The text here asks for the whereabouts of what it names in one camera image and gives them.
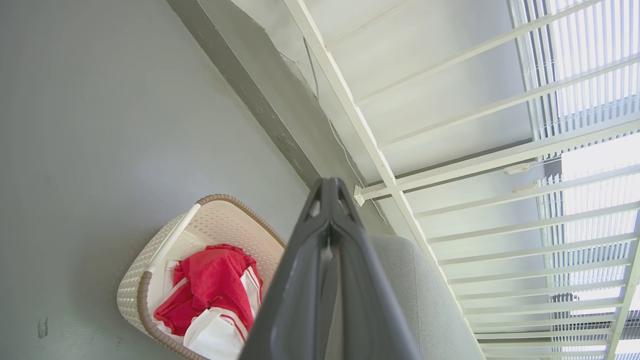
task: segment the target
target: black object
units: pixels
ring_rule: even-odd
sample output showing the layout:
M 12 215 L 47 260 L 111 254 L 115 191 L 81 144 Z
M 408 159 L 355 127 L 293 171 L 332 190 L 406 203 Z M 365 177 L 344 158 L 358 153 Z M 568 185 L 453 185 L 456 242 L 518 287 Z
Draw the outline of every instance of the black object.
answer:
M 413 334 L 344 182 L 316 181 L 240 360 L 319 359 L 321 252 L 338 259 L 345 360 L 418 360 Z

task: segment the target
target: wicker-pattern basket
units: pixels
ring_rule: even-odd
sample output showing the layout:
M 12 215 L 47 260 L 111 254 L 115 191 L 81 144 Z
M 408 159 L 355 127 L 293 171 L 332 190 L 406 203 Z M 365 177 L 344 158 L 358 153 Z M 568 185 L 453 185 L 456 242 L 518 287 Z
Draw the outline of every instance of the wicker-pattern basket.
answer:
M 256 260 L 258 273 L 264 281 L 264 296 L 285 243 L 242 202 L 221 194 L 200 199 L 187 213 L 166 224 L 136 257 L 118 287 L 117 302 L 122 316 L 186 359 L 204 360 L 160 331 L 153 322 L 151 311 L 164 297 L 168 262 L 184 259 L 217 243 L 241 247 Z

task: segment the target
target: clothing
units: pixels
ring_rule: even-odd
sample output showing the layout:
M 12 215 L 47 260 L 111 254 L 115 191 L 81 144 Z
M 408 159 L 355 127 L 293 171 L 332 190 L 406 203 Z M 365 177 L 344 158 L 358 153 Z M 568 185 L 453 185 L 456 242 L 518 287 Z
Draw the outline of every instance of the clothing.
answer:
M 227 244 L 207 246 L 176 266 L 173 283 L 183 279 L 154 313 L 172 334 L 185 336 L 192 321 L 209 308 L 235 314 L 236 325 L 248 332 L 262 302 L 262 279 L 252 257 Z

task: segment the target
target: white metal railing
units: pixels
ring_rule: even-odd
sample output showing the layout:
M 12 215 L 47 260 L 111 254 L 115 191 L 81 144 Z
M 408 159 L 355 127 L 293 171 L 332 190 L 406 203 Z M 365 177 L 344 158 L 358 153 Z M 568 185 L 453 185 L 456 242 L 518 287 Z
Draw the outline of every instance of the white metal railing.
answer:
M 513 232 L 523 231 L 525 229 L 537 229 L 540 227 L 564 224 L 566 222 L 579 221 L 589 217 L 604 216 L 604 215 L 615 213 L 615 212 L 630 211 L 632 209 L 639 208 L 640 203 L 635 202 L 633 204 L 623 204 L 623 205 L 614 206 L 606 209 L 598 209 L 588 213 L 563 215 L 557 218 L 543 219 L 538 222 L 533 222 L 528 224 L 511 225 L 508 227 L 487 229 L 487 230 L 476 231 L 476 232 L 466 233 L 466 234 L 441 236 L 439 238 L 430 239 L 428 243 L 424 235 L 424 232 L 422 231 L 422 228 L 420 227 L 420 224 L 416 220 L 416 216 L 414 215 L 406 199 L 406 196 L 404 194 L 405 191 L 419 188 L 421 186 L 438 183 L 440 181 L 448 181 L 451 179 L 456 179 L 457 177 L 472 175 L 485 170 L 505 167 L 513 163 L 518 163 L 521 161 L 526 161 L 528 159 L 541 156 L 542 154 L 548 154 L 554 151 L 561 151 L 563 149 L 575 147 L 580 144 L 591 142 L 593 140 L 597 140 L 600 138 L 607 138 L 611 136 L 616 136 L 621 133 L 628 133 L 629 131 L 635 131 L 640 129 L 640 115 L 635 113 L 631 115 L 616 117 L 602 124 L 595 124 L 595 125 L 589 126 L 589 128 L 586 128 L 586 129 L 577 129 L 575 131 L 572 131 L 570 134 L 556 135 L 553 138 L 540 140 L 538 142 L 521 145 L 518 147 L 514 147 L 512 149 L 507 149 L 505 151 L 499 151 L 486 156 L 480 156 L 478 158 L 462 161 L 460 163 L 447 165 L 442 168 L 428 170 L 425 172 L 420 172 L 418 174 L 397 179 L 393 171 L 391 170 L 385 155 L 380 150 L 378 141 L 375 139 L 371 129 L 369 128 L 367 121 L 365 120 L 364 116 L 362 115 L 362 112 L 360 111 L 357 105 L 365 101 L 368 101 L 369 99 L 372 99 L 373 97 L 379 94 L 382 94 L 383 92 L 386 92 L 391 88 L 400 86 L 406 81 L 415 79 L 420 76 L 434 74 L 438 71 L 441 71 L 442 69 L 453 66 L 477 54 L 480 54 L 484 51 L 492 49 L 497 45 L 509 42 L 515 39 L 516 37 L 519 37 L 520 35 L 526 34 L 532 30 L 539 28 L 540 26 L 546 26 L 547 24 L 555 20 L 562 19 L 563 17 L 571 13 L 575 13 L 581 9 L 588 8 L 593 4 L 599 3 L 600 0 L 583 1 L 582 3 L 569 6 L 566 9 L 563 9 L 556 14 L 544 15 L 539 19 L 536 19 L 527 24 L 524 24 L 523 26 L 520 26 L 514 29 L 513 31 L 510 31 L 509 33 L 503 34 L 494 39 L 490 39 L 487 42 L 479 44 L 469 49 L 468 51 L 465 51 L 462 54 L 458 54 L 452 58 L 449 58 L 433 67 L 425 68 L 419 72 L 410 74 L 409 76 L 403 79 L 400 79 L 392 84 L 389 84 L 384 88 L 375 90 L 371 94 L 366 95 L 358 99 L 357 101 L 354 101 L 351 91 L 347 83 L 345 82 L 344 78 L 342 77 L 342 74 L 336 62 L 333 60 L 333 56 L 328 50 L 328 47 L 325 46 L 323 37 L 320 34 L 304 1 L 303 0 L 284 0 L 284 2 L 287 5 L 291 15 L 293 16 L 303 36 L 307 40 L 308 45 L 311 51 L 313 52 L 313 54 L 315 55 L 320 68 L 322 69 L 325 76 L 327 77 L 327 80 L 330 86 L 332 87 L 333 91 L 335 92 L 340 104 L 344 108 L 349 121 L 351 122 L 356 133 L 360 137 L 360 140 L 362 141 L 367 153 L 371 157 L 373 163 L 376 165 L 378 174 L 383 180 L 383 184 L 381 185 L 368 186 L 367 188 L 362 189 L 361 191 L 362 198 L 373 199 L 380 196 L 391 195 L 394 202 L 396 203 L 396 205 L 400 210 L 400 214 L 402 214 L 403 218 L 406 220 L 406 223 L 408 224 L 412 234 L 414 235 L 415 239 L 420 245 L 420 248 L 422 249 L 423 253 L 425 253 L 427 257 L 431 257 L 435 261 L 435 255 L 434 255 L 433 249 L 431 248 L 430 243 L 455 241 L 455 240 L 465 239 L 469 237 L 493 236 L 500 233 L 513 233 Z M 410 3 L 403 3 L 399 5 L 399 7 L 390 9 L 388 12 L 384 12 L 380 14 L 379 16 L 377 16 L 375 19 L 373 19 L 371 22 L 368 22 L 368 23 L 374 24 L 376 21 L 379 21 L 379 19 L 384 18 L 384 16 L 390 15 L 398 11 L 398 9 L 403 8 L 403 6 L 409 6 L 409 5 Z M 352 37 L 357 32 L 358 30 L 348 33 L 346 36 L 338 39 L 336 42 L 333 42 L 329 48 L 335 49 L 337 46 L 344 44 L 345 41 L 347 41 L 350 37 Z M 620 58 L 619 60 L 611 61 L 602 67 L 588 69 L 587 71 L 582 71 L 579 75 L 576 75 L 575 78 L 568 78 L 568 79 L 560 80 L 557 82 L 551 82 L 549 84 L 541 85 L 538 88 L 525 92 L 524 94 L 520 94 L 510 99 L 496 102 L 494 104 L 481 108 L 480 110 L 477 110 L 473 113 L 464 114 L 459 117 L 446 120 L 445 122 L 436 124 L 434 127 L 426 127 L 424 129 L 420 129 L 416 132 L 407 134 L 400 138 L 392 139 L 391 141 L 385 142 L 385 144 L 389 145 L 391 143 L 404 140 L 405 138 L 419 135 L 426 131 L 439 129 L 444 126 L 461 124 L 465 121 L 477 119 L 479 117 L 482 117 L 483 115 L 487 115 L 489 113 L 499 111 L 501 109 L 507 108 L 509 106 L 512 106 L 521 102 L 529 101 L 535 97 L 539 97 L 540 95 L 549 94 L 550 92 L 556 92 L 558 90 L 566 88 L 567 86 L 573 86 L 573 85 L 579 84 L 588 79 L 593 79 L 603 74 L 607 74 L 613 70 L 628 67 L 629 65 L 633 63 L 637 63 L 639 61 L 640 61 L 640 55 L 630 54 L 629 56 Z M 620 173 L 627 174 L 626 170 L 622 170 Z M 584 181 L 586 182 L 600 181 L 600 180 L 595 180 L 596 178 L 599 179 L 599 177 L 596 176 L 592 179 L 586 179 L 581 181 L 583 182 Z M 578 184 L 579 182 L 580 181 L 576 183 L 566 182 L 558 185 L 557 186 L 558 188 L 555 190 L 551 189 L 551 191 L 559 191 L 559 190 L 565 189 L 564 186 L 569 186 L 569 187 L 580 186 Z M 526 197 L 538 196 L 539 191 L 541 190 L 534 189 L 533 191 L 526 193 L 525 196 Z M 509 202 L 509 201 L 516 201 L 519 199 L 524 199 L 525 197 L 522 197 L 523 195 L 524 194 L 521 193 L 518 195 L 503 197 L 500 199 L 484 200 L 481 202 L 475 202 L 473 204 L 471 203 L 466 204 L 466 206 L 471 206 L 471 207 L 491 206 L 499 202 Z M 426 217 L 432 214 L 433 213 L 429 214 L 428 212 L 420 213 L 419 216 Z M 599 241 L 604 241 L 605 243 L 608 241 L 610 242 L 611 240 L 612 240 L 611 238 L 607 238 L 607 237 L 603 237 L 599 239 Z M 630 241 L 631 239 L 625 238 L 624 240 L 621 240 L 621 238 L 616 238 L 613 240 L 614 242 L 616 242 L 616 241 Z M 574 245 L 567 245 L 567 248 L 565 250 L 568 250 L 572 246 Z M 547 250 L 556 251 L 557 248 L 547 249 Z M 471 260 L 466 259 L 463 261 L 489 261 L 489 260 L 501 259 L 500 258 L 501 256 L 502 258 L 505 258 L 505 257 L 513 258 L 513 257 L 520 257 L 520 256 L 533 256 L 535 255 L 534 253 L 538 254 L 540 253 L 540 250 L 535 250 L 533 252 L 525 251 L 525 252 L 518 252 L 518 253 L 511 252 L 507 254 L 496 254 L 496 255 L 485 257 L 483 259 L 475 258 Z M 623 288 L 622 296 L 618 298 L 613 298 L 613 299 L 586 300 L 586 301 L 580 301 L 580 302 L 574 302 L 574 303 L 556 302 L 556 303 L 548 303 L 548 304 L 533 304 L 529 306 L 500 307 L 500 308 L 468 309 L 468 308 L 463 308 L 460 305 L 460 301 L 464 301 L 465 299 L 467 300 L 491 299 L 491 298 L 474 298 L 473 296 L 490 296 L 490 297 L 497 298 L 497 297 L 533 296 L 533 295 L 541 295 L 541 294 L 549 295 L 549 293 L 546 292 L 548 290 L 529 289 L 529 290 L 514 290 L 507 293 L 493 293 L 492 295 L 467 295 L 466 298 L 464 297 L 465 295 L 460 295 L 456 300 L 456 304 L 458 305 L 458 309 L 460 310 L 461 315 L 466 314 L 471 318 L 473 318 L 475 315 L 486 315 L 486 314 L 498 313 L 498 311 L 500 311 L 499 313 L 507 312 L 509 314 L 548 313 L 552 311 L 568 311 L 576 308 L 592 308 L 594 306 L 596 307 L 616 306 L 616 307 L 619 307 L 621 310 L 624 310 L 625 307 L 628 307 L 628 304 L 630 303 L 630 298 L 634 292 L 633 289 L 635 289 L 637 280 L 638 280 L 636 277 L 640 274 L 640 266 L 634 266 L 637 259 L 638 257 L 634 253 L 630 257 L 605 260 L 605 261 L 595 261 L 595 262 L 576 265 L 576 266 L 566 266 L 562 269 L 551 268 L 551 269 L 537 270 L 536 272 L 527 272 L 527 273 L 520 273 L 520 274 L 499 274 L 499 275 L 487 275 L 487 276 L 475 277 L 475 278 L 449 279 L 448 284 L 449 284 L 450 292 L 455 296 L 451 288 L 452 284 L 463 284 L 466 282 L 481 282 L 481 281 L 501 281 L 505 279 L 526 279 L 529 277 L 549 276 L 550 274 L 555 274 L 558 271 L 560 272 L 587 271 L 587 270 L 594 270 L 602 267 L 613 267 L 613 266 L 629 267 L 630 266 L 631 271 L 627 273 L 628 275 L 625 274 L 625 277 L 621 280 L 622 282 L 611 281 L 608 283 L 600 283 L 598 285 L 598 286 L 604 286 L 604 287 L 621 286 Z M 446 280 L 447 277 L 444 274 L 442 266 L 445 266 L 445 264 L 439 264 L 438 269 L 442 277 Z M 572 289 L 575 291 L 576 289 L 586 290 L 586 289 L 590 289 L 594 285 L 580 284 L 576 286 L 581 286 L 581 287 L 571 288 L 570 286 L 566 286 L 565 289 L 566 290 Z M 557 287 L 556 289 L 554 289 L 554 291 L 562 291 L 562 288 Z M 517 328 L 517 327 L 548 327 L 550 325 L 553 325 L 553 326 L 571 325 L 571 324 L 578 325 L 578 324 L 584 323 L 585 321 L 605 322 L 605 323 L 615 325 L 615 328 L 613 328 L 614 334 L 612 335 L 612 341 L 611 341 L 612 347 L 615 346 L 614 342 L 616 341 L 616 337 L 620 338 L 618 336 L 619 335 L 618 330 L 624 326 L 624 321 L 620 321 L 619 316 L 609 315 L 609 314 L 595 315 L 595 316 L 576 316 L 571 318 L 552 318 L 552 319 L 544 319 L 544 320 L 526 320 L 526 321 L 517 321 L 517 322 L 493 322 L 493 323 L 473 322 L 473 319 L 469 320 L 467 317 L 464 317 L 464 318 L 469 327 L 469 331 L 473 331 L 473 330 L 490 331 L 491 329 L 503 329 L 503 328 L 510 328 L 510 327 Z M 611 329 L 602 329 L 602 332 L 603 334 L 604 333 L 611 334 Z M 567 346 L 573 346 L 572 341 L 569 341 L 569 344 L 570 345 L 567 345 Z M 607 355 L 607 351 L 604 351 L 604 350 L 587 350 L 587 351 L 576 351 L 576 352 L 550 352 L 550 351 L 538 352 L 537 350 L 526 351 L 526 352 L 503 351 L 501 347 L 506 347 L 506 346 L 507 345 L 482 345 L 482 347 L 484 348 L 489 348 L 488 351 L 483 352 L 483 350 L 481 349 L 481 346 L 478 345 L 478 352 L 479 354 L 482 354 L 483 356 L 486 356 L 486 357 L 557 357 L 557 356 L 575 357 L 575 356 Z M 532 345 L 530 343 L 527 343 L 527 344 L 521 344 L 520 346 L 530 347 Z

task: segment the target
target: vertical blind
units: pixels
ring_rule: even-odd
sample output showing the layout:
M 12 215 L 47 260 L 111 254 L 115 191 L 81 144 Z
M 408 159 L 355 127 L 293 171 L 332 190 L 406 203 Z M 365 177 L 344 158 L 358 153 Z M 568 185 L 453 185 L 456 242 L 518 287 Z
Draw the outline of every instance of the vertical blind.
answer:
M 514 26 L 521 26 L 544 15 L 555 14 L 579 2 L 581 1 L 511 0 Z M 518 52 L 525 89 L 531 90 L 555 81 L 580 76 L 637 54 L 640 51 L 639 25 L 640 0 L 603 0 L 518 38 Z M 640 65 L 634 63 L 529 101 L 534 140 L 640 111 L 639 86 Z M 594 139 L 591 143 L 540 157 L 537 165 L 561 161 L 562 168 L 561 173 L 547 174 L 540 185 L 545 186 L 639 163 L 640 135 L 634 135 L 636 132 L 620 134 L 608 139 Z M 638 201 L 640 200 L 640 176 L 625 176 L 554 192 L 539 197 L 538 200 L 541 218 L 582 213 Z M 542 229 L 544 245 L 631 233 L 634 231 L 636 216 L 637 211 L 628 211 Z M 630 242 L 625 241 L 555 252 L 549 254 L 545 260 L 548 267 L 572 266 L 625 258 L 629 255 L 630 248 Z M 620 280 L 624 276 L 625 267 L 620 266 L 555 275 L 549 277 L 547 282 L 549 286 L 567 286 Z M 572 294 L 559 293 L 555 297 L 550 297 L 550 301 L 605 299 L 618 297 L 620 291 L 621 288 L 608 288 Z M 571 329 L 601 328 L 611 324 L 589 323 L 588 317 L 614 311 L 615 307 L 612 307 L 569 311 L 554 314 L 554 316 L 585 318 L 585 324 L 573 325 Z M 569 328 L 562 326 L 554 330 L 569 330 Z M 638 347 L 624 346 L 624 341 L 631 339 L 629 336 L 632 334 L 638 335 L 634 339 L 640 338 L 640 331 L 626 333 L 627 336 L 623 333 L 621 350 L 627 353 L 620 353 L 616 358 L 640 359 L 640 354 L 637 354 L 640 353 L 640 343 Z M 554 340 L 601 340 L 601 338 L 574 336 L 555 337 Z M 605 346 L 558 347 L 554 350 L 571 352 L 604 350 L 604 348 Z M 575 358 L 601 359 L 602 356 Z

